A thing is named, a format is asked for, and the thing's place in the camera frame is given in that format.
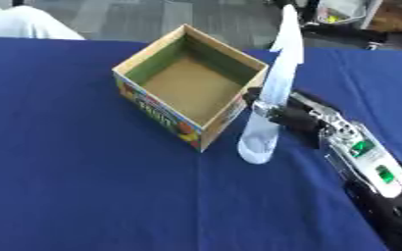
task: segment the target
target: fruit box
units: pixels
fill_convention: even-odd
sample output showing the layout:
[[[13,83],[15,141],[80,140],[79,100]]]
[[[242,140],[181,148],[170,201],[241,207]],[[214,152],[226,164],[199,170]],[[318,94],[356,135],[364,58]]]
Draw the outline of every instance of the fruit box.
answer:
[[[121,94],[198,151],[245,108],[268,66],[182,25],[113,68]]]

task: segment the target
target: blue tablecloth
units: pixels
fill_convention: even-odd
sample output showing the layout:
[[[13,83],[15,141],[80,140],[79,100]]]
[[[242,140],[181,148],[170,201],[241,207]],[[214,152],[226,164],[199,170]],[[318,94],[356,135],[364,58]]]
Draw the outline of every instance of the blue tablecloth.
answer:
[[[122,98],[111,68],[142,47],[0,39],[0,250],[385,250],[288,133],[252,166],[235,149],[247,113],[198,154]],[[307,49],[296,86],[402,159],[402,52]]]

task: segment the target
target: white cloth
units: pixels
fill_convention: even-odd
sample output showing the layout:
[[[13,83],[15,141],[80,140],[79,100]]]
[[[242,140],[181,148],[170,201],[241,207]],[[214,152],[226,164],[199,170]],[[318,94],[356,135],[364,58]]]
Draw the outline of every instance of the white cloth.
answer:
[[[49,14],[29,6],[0,9],[0,37],[84,39]]]

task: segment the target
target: white plastic bag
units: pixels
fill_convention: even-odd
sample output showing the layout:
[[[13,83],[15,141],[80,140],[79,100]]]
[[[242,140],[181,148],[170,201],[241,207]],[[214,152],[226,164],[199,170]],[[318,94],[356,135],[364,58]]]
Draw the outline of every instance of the white plastic bag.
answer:
[[[271,51],[280,51],[260,95],[266,103],[283,105],[291,92],[297,65],[303,63],[303,37],[297,12],[292,5],[282,10],[282,23]],[[264,164],[276,148],[279,125],[252,112],[238,143],[238,152],[247,162]]]

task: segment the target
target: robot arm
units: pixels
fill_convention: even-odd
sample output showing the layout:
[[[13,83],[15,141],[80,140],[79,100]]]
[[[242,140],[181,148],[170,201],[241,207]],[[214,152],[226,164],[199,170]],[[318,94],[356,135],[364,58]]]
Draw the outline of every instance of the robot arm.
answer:
[[[285,126],[309,146],[324,151],[343,180],[346,194],[390,250],[402,251],[402,164],[357,122],[308,93],[294,90],[286,106],[243,96],[258,115]]]

